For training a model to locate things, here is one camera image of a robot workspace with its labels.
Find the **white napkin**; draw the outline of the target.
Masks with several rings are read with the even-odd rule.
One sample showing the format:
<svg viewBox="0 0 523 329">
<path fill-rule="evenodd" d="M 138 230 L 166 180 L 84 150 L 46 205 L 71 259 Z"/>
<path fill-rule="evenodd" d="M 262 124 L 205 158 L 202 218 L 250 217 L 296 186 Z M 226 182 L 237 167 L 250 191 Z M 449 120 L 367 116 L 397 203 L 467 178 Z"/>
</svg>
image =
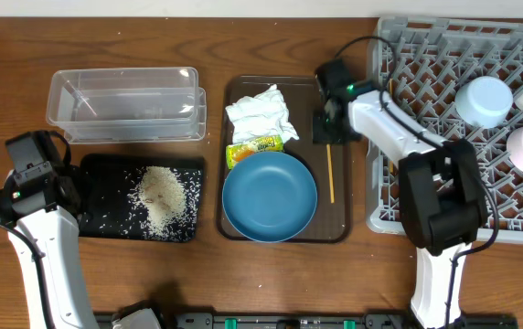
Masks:
<svg viewBox="0 0 523 329">
<path fill-rule="evenodd" d="M 253 97 L 245 96 L 225 107 L 233 124 L 232 141 L 245 143 L 259 137 L 279 135 L 284 143 L 298 140 L 289 121 L 290 112 L 276 84 Z"/>
</svg>

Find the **dark blue plate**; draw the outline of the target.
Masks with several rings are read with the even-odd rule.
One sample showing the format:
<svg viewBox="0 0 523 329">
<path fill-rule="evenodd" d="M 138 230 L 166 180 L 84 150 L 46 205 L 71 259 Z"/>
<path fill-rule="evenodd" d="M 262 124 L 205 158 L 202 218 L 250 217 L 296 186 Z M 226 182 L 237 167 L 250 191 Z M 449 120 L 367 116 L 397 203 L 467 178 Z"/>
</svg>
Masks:
<svg viewBox="0 0 523 329">
<path fill-rule="evenodd" d="M 315 180 L 295 157 L 278 152 L 252 155 L 237 164 L 222 187 L 229 223 L 250 240 L 276 243 L 301 233 L 318 203 Z"/>
</svg>

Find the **light blue bowl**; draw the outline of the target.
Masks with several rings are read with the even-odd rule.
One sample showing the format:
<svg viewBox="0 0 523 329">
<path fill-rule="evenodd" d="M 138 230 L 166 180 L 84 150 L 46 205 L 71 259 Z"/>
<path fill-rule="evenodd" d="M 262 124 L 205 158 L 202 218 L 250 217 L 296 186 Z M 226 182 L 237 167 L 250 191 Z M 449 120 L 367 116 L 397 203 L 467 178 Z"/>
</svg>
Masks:
<svg viewBox="0 0 523 329">
<path fill-rule="evenodd" d="M 463 121 L 490 129 L 506 119 L 512 108 L 513 93 L 504 81 L 483 76 L 470 81 L 457 91 L 454 104 Z"/>
</svg>

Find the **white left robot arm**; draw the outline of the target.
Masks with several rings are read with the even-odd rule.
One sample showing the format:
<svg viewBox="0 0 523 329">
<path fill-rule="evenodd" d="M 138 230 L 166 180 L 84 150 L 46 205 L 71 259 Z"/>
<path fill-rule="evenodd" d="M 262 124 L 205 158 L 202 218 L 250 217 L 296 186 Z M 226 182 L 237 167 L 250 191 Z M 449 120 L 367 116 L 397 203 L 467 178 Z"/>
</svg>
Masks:
<svg viewBox="0 0 523 329">
<path fill-rule="evenodd" d="M 80 265 L 80 195 L 55 169 L 11 171 L 0 224 L 20 264 L 31 328 L 97 328 Z"/>
</svg>

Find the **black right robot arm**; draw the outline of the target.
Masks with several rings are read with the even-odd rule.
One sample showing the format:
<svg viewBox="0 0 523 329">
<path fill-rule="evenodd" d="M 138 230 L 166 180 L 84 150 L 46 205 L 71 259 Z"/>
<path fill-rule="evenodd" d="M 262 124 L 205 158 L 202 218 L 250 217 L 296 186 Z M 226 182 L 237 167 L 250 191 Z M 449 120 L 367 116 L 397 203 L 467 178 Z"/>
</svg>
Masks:
<svg viewBox="0 0 523 329">
<path fill-rule="evenodd" d="M 449 328 L 461 315 L 460 261 L 487 219 L 474 147 L 420 126 L 384 90 L 321 82 L 325 131 L 367 137 L 398 167 L 400 221 L 417 249 L 411 310 L 423 328 Z"/>
</svg>

